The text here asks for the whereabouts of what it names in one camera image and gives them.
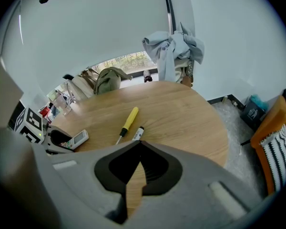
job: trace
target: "black box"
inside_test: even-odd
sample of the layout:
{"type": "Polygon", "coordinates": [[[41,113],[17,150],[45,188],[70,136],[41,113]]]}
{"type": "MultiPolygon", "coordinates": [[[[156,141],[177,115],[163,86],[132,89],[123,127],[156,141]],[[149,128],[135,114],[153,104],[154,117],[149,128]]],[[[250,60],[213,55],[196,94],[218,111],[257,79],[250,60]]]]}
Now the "black box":
{"type": "Polygon", "coordinates": [[[241,113],[240,117],[246,124],[253,130],[257,130],[261,124],[260,118],[265,114],[265,111],[257,106],[254,102],[249,100],[245,109],[241,113]]]}

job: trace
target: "gray cloth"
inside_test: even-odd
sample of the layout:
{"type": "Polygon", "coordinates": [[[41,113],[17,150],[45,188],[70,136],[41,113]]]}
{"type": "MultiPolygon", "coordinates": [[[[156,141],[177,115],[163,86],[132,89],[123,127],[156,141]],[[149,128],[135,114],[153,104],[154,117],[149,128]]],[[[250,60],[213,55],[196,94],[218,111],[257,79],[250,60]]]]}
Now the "gray cloth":
{"type": "Polygon", "coordinates": [[[195,60],[200,64],[204,58],[204,43],[181,23],[173,35],[166,31],[156,31],[144,38],[142,43],[147,54],[157,64],[159,81],[176,81],[176,58],[195,60]]]}

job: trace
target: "black and white striped cushion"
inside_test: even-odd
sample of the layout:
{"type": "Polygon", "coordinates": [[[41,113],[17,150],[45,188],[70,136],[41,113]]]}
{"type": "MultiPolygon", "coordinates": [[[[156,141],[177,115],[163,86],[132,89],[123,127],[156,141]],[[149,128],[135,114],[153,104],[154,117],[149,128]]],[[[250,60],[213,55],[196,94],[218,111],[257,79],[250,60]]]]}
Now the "black and white striped cushion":
{"type": "Polygon", "coordinates": [[[275,191],[286,183],[286,126],[261,142],[275,184],[275,191]]]}

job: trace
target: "floor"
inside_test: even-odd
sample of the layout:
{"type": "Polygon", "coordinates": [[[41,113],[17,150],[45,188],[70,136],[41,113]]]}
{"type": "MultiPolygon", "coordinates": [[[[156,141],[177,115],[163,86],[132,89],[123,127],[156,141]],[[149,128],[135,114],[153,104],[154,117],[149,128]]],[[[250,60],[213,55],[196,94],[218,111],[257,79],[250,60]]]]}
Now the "floor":
{"type": "Polygon", "coordinates": [[[230,100],[212,105],[223,120],[229,140],[229,152],[225,169],[230,171],[248,186],[255,190],[261,198],[267,196],[264,173],[255,150],[247,144],[240,150],[240,144],[250,139],[253,130],[239,117],[241,111],[234,107],[230,100]]]}

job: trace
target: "wooden table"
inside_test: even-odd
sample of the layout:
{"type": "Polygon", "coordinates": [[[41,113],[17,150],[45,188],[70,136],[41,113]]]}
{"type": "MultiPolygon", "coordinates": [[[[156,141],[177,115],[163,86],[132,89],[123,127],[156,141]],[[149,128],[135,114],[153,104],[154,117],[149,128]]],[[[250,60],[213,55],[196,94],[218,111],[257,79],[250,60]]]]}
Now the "wooden table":
{"type": "MultiPolygon", "coordinates": [[[[86,129],[89,139],[77,152],[115,144],[133,107],[139,113],[121,142],[129,141],[140,126],[141,140],[179,148],[225,164],[226,128],[215,109],[196,91],[182,84],[149,82],[122,88],[72,104],[72,111],[58,115],[53,125],[74,136],[86,129]]],[[[127,184],[127,208],[131,214],[140,204],[145,185],[143,167],[138,166],[127,184]]]]}

